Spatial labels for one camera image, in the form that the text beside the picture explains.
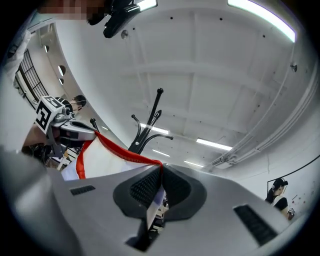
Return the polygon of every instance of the red strap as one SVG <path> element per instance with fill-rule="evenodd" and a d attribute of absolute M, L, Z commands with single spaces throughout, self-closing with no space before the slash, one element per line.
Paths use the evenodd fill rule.
<path fill-rule="evenodd" d="M 163 164 L 159 160 L 152 160 L 147 157 L 144 157 L 142 155 L 133 153 L 131 151 L 128 151 L 111 140 L 107 139 L 104 137 L 102 134 L 99 132 L 95 132 L 96 136 L 99 138 L 100 142 L 102 145 L 109 150 L 112 154 L 116 155 L 117 157 L 124 159 L 129 162 L 135 162 L 135 163 L 141 163 L 141 164 L 150 164 L 150 165 L 160 165 L 161 166 L 161 172 L 163 171 Z M 77 160 L 76 160 L 76 173 L 79 176 L 79 179 L 85 179 L 85 165 L 84 165 L 84 152 L 86 149 L 90 146 L 93 140 L 91 141 L 86 141 L 83 145 L 83 149 L 81 153 L 79 154 Z"/>

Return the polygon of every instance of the white ceiling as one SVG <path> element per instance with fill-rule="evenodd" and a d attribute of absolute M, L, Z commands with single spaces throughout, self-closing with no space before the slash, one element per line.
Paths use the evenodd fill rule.
<path fill-rule="evenodd" d="M 234 147 L 248 135 L 276 97 L 294 46 L 275 27 L 226 0 L 159 0 L 157 8 L 125 27 L 127 39 L 104 38 L 104 24 L 57 22 L 73 77 L 127 146 L 137 131 L 131 115 L 146 123 L 157 88 L 163 88 L 157 108 L 162 116 L 155 126 L 169 130 L 174 140 L 156 138 L 142 154 L 178 165 L 187 160 L 205 166 L 225 152 L 198 144 L 197 138 Z M 299 69 L 288 72 L 276 101 L 282 106 L 249 134 L 254 139 L 245 150 L 277 129 L 301 98 L 311 76 L 305 68 L 313 67 L 307 64 L 311 53 L 302 55 L 304 44 L 295 43 Z"/>

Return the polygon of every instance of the circular opening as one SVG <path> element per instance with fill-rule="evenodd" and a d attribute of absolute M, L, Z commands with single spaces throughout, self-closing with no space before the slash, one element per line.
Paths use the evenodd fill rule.
<path fill-rule="evenodd" d="M 66 73 L 66 67 L 63 65 L 58 66 L 58 70 L 61 76 L 64 76 L 64 74 Z"/>

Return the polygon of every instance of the black hair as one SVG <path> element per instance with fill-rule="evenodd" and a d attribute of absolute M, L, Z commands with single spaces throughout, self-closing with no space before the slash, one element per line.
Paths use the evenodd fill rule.
<path fill-rule="evenodd" d="M 284 178 L 277 178 L 273 185 L 272 188 L 269 189 L 268 194 L 266 195 L 266 199 L 265 201 L 267 201 L 268 203 L 272 204 L 272 202 L 274 201 L 274 195 L 275 195 L 275 191 L 280 188 L 280 187 L 284 187 L 288 185 L 288 181 L 284 180 Z"/>
<path fill-rule="evenodd" d="M 78 95 L 73 98 L 77 105 L 84 107 L 87 104 L 87 99 L 83 95 Z"/>

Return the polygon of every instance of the ceiling light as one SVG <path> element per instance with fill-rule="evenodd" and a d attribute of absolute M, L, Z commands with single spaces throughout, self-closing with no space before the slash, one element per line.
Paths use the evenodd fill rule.
<path fill-rule="evenodd" d="M 228 4 L 261 17 L 262 19 L 277 27 L 293 43 L 296 41 L 296 33 L 283 20 L 281 20 L 279 17 L 263 8 L 262 6 L 249 0 L 228 0 Z"/>
<path fill-rule="evenodd" d="M 227 151 L 232 150 L 231 146 L 221 145 L 221 144 L 214 143 L 214 142 L 211 142 L 211 141 L 208 141 L 208 140 L 204 140 L 204 139 L 201 139 L 201 138 L 198 138 L 196 140 L 196 142 L 204 144 L 204 145 L 207 145 L 207 146 L 211 146 L 211 147 L 214 147 L 214 148 L 222 149 L 222 150 L 227 150 Z"/>
<path fill-rule="evenodd" d="M 141 123 L 141 127 L 142 128 L 145 128 L 147 125 L 144 124 L 144 123 Z M 152 127 L 152 130 L 155 131 L 155 132 L 159 132 L 159 133 L 162 133 L 162 134 L 169 134 L 169 131 L 168 130 L 165 130 L 165 129 L 161 129 L 161 128 L 157 128 L 157 127 Z"/>
<path fill-rule="evenodd" d="M 196 164 L 196 163 L 193 163 L 193 162 L 188 162 L 188 161 L 184 161 L 184 162 L 189 164 L 189 165 L 198 166 L 198 167 L 204 167 L 203 165 Z"/>
<path fill-rule="evenodd" d="M 64 76 L 64 74 L 66 73 L 65 66 L 62 66 L 62 65 L 58 66 L 58 70 L 59 70 L 61 76 Z"/>
<path fill-rule="evenodd" d="M 166 156 L 166 157 L 170 157 L 170 155 L 168 155 L 168 154 L 165 154 L 165 153 L 162 153 L 162 152 L 160 152 L 160 151 L 157 151 L 157 150 L 154 150 L 154 149 L 152 149 L 152 151 L 154 151 L 154 152 L 156 152 L 156 153 L 158 153 L 158 154 L 161 154 L 161 155 L 164 155 L 164 156 Z"/>
<path fill-rule="evenodd" d="M 144 0 L 137 3 L 140 6 L 140 11 L 144 11 L 146 9 L 156 7 L 158 5 L 157 0 Z"/>

